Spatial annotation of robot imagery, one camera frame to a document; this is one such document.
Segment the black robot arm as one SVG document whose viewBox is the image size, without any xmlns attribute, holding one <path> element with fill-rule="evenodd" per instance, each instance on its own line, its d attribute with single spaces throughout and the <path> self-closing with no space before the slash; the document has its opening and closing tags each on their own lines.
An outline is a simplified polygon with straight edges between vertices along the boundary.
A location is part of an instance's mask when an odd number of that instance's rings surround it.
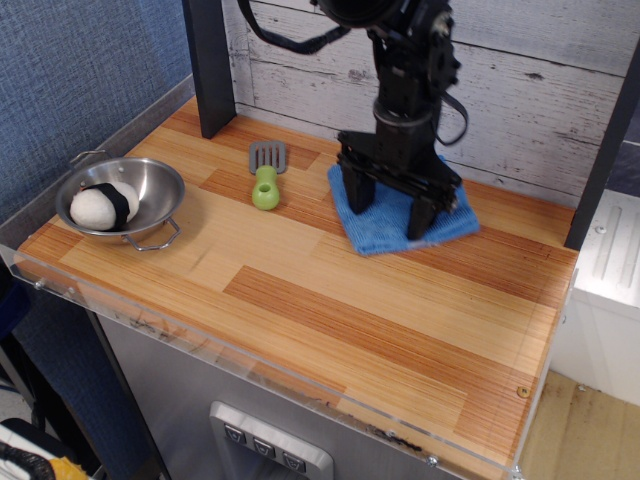
<svg viewBox="0 0 640 480">
<path fill-rule="evenodd" d="M 446 1 L 322 1 L 338 25 L 366 30 L 379 81 L 372 133 L 338 135 L 341 168 L 351 210 L 360 214 L 383 184 L 412 199 L 407 236 L 417 240 L 436 215 L 457 205 L 458 174 L 436 153 L 441 109 L 461 105 L 448 94 L 458 81 L 452 9 Z"/>
</svg>

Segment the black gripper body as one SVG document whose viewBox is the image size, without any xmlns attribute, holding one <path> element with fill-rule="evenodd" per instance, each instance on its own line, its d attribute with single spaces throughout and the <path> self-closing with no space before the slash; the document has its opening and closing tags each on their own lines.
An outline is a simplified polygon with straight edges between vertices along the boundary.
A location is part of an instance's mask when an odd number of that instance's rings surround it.
<svg viewBox="0 0 640 480">
<path fill-rule="evenodd" d="M 411 197 L 432 199 L 439 212 L 459 204 L 460 176 L 435 151 L 437 123 L 427 113 L 419 118 L 376 115 L 373 133 L 341 131 L 340 166 L 346 164 Z"/>
</svg>

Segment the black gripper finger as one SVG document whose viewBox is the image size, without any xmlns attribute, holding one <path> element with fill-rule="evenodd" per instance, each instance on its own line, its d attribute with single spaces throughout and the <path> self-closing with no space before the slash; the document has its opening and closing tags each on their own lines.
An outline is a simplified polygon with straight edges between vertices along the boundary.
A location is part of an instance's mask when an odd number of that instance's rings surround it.
<svg viewBox="0 0 640 480">
<path fill-rule="evenodd" d="M 375 198 L 375 180 L 349 165 L 340 167 L 348 205 L 353 213 L 363 213 Z"/>
<path fill-rule="evenodd" d="M 410 210 L 407 238 L 409 240 L 422 239 L 438 213 L 438 205 L 432 199 L 414 198 Z"/>
</svg>

